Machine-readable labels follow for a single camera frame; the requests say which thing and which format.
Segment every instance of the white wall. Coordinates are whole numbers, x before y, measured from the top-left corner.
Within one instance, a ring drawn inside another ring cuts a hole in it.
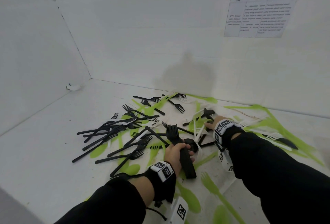
[[[161,80],[185,79],[172,77],[190,51],[197,66],[209,66],[195,77],[212,75],[203,80],[210,88],[190,84],[187,91],[330,116],[330,0],[298,0],[282,38],[223,37],[229,0],[57,4],[92,78],[161,88]]]
[[[0,0],[0,135],[90,76],[53,0]]]

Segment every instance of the person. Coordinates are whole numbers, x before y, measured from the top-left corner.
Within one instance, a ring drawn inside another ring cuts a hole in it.
[[[212,124],[205,123],[205,126],[214,130],[224,119],[217,116]],[[245,187],[260,198],[262,210],[271,224],[328,222],[328,176],[237,126],[228,128],[222,135],[222,146],[229,151],[236,178],[242,179]],[[165,150],[164,164],[169,164],[174,171],[167,181],[163,182],[151,168],[139,178],[115,177],[56,224],[117,223],[118,218],[123,223],[142,223],[146,206],[152,201],[173,200],[176,177],[181,170],[179,151],[184,147],[190,149],[189,145],[179,143]]]

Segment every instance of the paper sign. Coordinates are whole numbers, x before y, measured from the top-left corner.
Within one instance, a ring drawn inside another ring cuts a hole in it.
[[[281,37],[296,0],[230,0],[225,37]]]

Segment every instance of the white table surface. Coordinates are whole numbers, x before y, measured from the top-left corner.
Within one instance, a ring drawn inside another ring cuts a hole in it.
[[[57,221],[102,186],[117,165],[96,165],[96,159],[89,156],[72,163],[86,145],[76,133],[99,127],[114,112],[125,113],[122,105],[133,95],[153,97],[160,96],[161,91],[92,79],[82,90],[68,93],[1,136],[0,186],[43,222]],[[218,105],[233,103],[219,101]],[[271,112],[293,134],[314,142],[324,155],[328,154],[330,119]],[[326,168],[312,166],[328,173]],[[247,223],[267,222],[259,199],[244,188],[241,180],[236,180],[224,195]]]

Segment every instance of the black sleeve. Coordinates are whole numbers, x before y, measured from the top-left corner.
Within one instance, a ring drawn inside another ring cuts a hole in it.
[[[72,208],[56,224],[142,223],[146,205],[135,186],[122,179],[110,180]]]
[[[235,176],[259,197],[270,223],[328,222],[330,178],[253,133],[230,143]]]

